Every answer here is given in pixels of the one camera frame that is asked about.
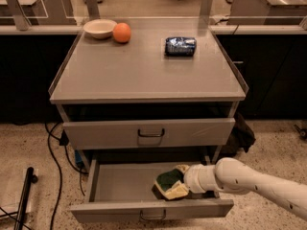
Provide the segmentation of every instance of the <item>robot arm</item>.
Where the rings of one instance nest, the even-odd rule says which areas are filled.
[[[233,158],[223,158],[211,166],[191,166],[184,174],[184,184],[195,194],[255,192],[307,220],[306,185],[257,172]]]

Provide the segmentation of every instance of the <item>metal stand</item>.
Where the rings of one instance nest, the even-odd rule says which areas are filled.
[[[97,0],[85,0],[88,10],[89,20],[100,19]]]
[[[302,29],[307,30],[307,16],[301,20],[301,22],[299,23],[299,26]]]
[[[307,139],[307,128],[300,128],[299,126],[295,125],[295,129],[299,133],[300,138],[304,140]]]
[[[27,19],[18,0],[7,0],[7,3],[17,30],[27,31],[31,22]]]
[[[213,0],[201,0],[200,18],[206,22],[206,26],[210,25],[210,13]]]
[[[27,170],[25,182],[23,184],[22,194],[19,201],[19,207],[16,217],[17,221],[15,223],[14,230],[22,230],[23,228],[31,183],[37,183],[37,181],[38,178],[36,175],[34,175],[34,169],[32,167],[29,167]]]

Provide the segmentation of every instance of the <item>drawer handle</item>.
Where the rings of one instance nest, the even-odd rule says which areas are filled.
[[[232,61],[234,64],[244,64],[243,61]]]
[[[138,129],[137,134],[140,137],[162,137],[165,134],[165,129],[162,128],[161,133],[159,133],[159,134],[142,134],[141,129]]]
[[[143,211],[140,212],[140,218],[143,220],[163,220],[166,218],[166,210],[163,210],[163,216],[157,218],[144,218]]]

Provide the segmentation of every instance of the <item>orange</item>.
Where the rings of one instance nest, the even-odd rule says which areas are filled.
[[[115,41],[120,43],[129,42],[131,38],[130,26],[126,23],[118,23],[113,29],[113,37]]]

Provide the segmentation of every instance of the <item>black tripod leg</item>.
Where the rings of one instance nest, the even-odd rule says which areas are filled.
[[[28,204],[28,197],[30,193],[30,187],[32,182],[37,182],[37,177],[33,175],[34,169],[29,167],[26,173],[25,182],[23,184],[22,194],[19,202],[17,221],[14,226],[14,230],[21,230],[26,215],[26,209]]]

